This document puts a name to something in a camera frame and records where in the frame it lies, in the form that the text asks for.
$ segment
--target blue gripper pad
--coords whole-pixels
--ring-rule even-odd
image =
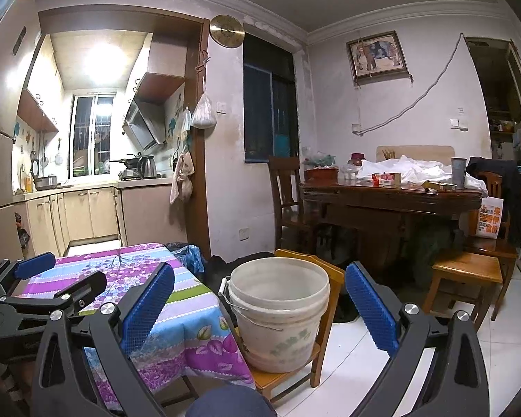
[[[157,273],[122,323],[120,347],[129,356],[140,350],[158,315],[174,290],[175,275],[169,264]]]
[[[355,263],[346,269],[346,289],[376,347],[392,357],[399,348],[396,320]]]
[[[45,252],[40,256],[33,257],[29,260],[20,262],[14,271],[16,279],[28,279],[29,277],[36,276],[43,271],[54,268],[56,264],[56,258],[51,252]]]

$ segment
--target bucket handle grip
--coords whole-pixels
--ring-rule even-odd
[[[230,300],[228,299],[228,296],[226,295],[229,281],[230,281],[229,276],[222,279],[222,283],[220,284],[220,289],[218,289],[218,296],[220,297],[220,299],[224,300],[228,304],[228,306],[230,306],[232,309],[234,309],[235,312],[239,313],[243,318],[248,320],[250,323],[252,323],[256,326],[261,326],[261,327],[265,327],[267,329],[272,329],[273,331],[280,331],[280,332],[283,331],[283,329],[281,329],[279,327],[271,327],[271,326],[263,325],[261,323],[257,323],[255,321],[251,320],[247,315],[245,315],[243,313],[243,311],[247,312],[248,309],[242,308],[242,307],[230,302]]]

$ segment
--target navy blue round object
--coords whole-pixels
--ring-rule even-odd
[[[256,390],[228,385],[197,399],[185,417],[277,417],[272,404]]]

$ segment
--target metal bolt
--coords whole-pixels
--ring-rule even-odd
[[[419,313],[419,307],[416,304],[406,304],[404,309],[409,315],[416,315]]]
[[[469,320],[469,314],[465,312],[464,310],[460,310],[456,313],[457,319],[461,321],[468,321]]]
[[[55,310],[54,312],[52,312],[50,314],[50,319],[52,321],[59,320],[61,318],[61,315],[62,315],[61,310]]]
[[[103,304],[100,308],[100,313],[104,315],[108,315],[114,311],[116,306],[114,306],[111,302],[107,302],[106,304]]]

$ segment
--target floral tablecloth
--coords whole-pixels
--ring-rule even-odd
[[[175,287],[143,347],[131,355],[145,384],[154,393],[179,376],[196,375],[254,387],[217,296],[158,243],[57,259],[53,269],[31,278],[22,296],[50,298],[79,278],[102,271],[108,280],[106,291],[81,311],[92,313],[104,302],[119,302],[160,262],[174,269]],[[87,358],[104,402],[119,409],[96,351],[87,349]]]

